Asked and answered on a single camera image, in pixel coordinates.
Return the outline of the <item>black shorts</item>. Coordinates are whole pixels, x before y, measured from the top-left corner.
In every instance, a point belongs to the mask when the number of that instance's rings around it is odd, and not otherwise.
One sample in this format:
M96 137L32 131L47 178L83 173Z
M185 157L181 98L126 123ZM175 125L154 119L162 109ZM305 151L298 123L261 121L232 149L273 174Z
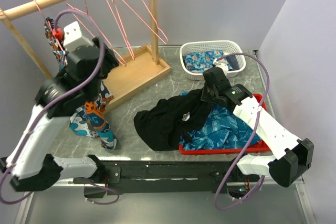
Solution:
M133 119L137 134L154 151L177 150L181 139L191 141L188 133L202 128L214 107L201 95L202 89L192 90L139 111Z

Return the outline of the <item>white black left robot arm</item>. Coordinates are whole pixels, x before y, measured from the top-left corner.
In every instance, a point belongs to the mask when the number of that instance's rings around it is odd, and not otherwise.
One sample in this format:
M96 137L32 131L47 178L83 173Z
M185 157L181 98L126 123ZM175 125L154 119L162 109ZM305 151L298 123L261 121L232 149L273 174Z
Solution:
M95 155L59 158L48 150L76 109L98 98L102 80L117 66L113 52L96 37L93 45L70 52L67 65L40 87L18 145L1 159L1 171L11 174L10 184L16 192L43 191L67 178L93 183L106 178L106 168Z

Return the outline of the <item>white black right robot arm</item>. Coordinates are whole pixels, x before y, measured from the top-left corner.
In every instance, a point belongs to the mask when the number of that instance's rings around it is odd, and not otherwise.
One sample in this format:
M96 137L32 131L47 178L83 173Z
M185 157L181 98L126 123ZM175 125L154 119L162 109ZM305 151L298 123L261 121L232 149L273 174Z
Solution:
M221 67L203 73L205 80L201 99L227 108L245 122L266 143L271 156L244 155L230 168L233 180L247 175L269 176L282 187L289 187L311 167L314 144L301 140L286 130L243 85L230 85Z

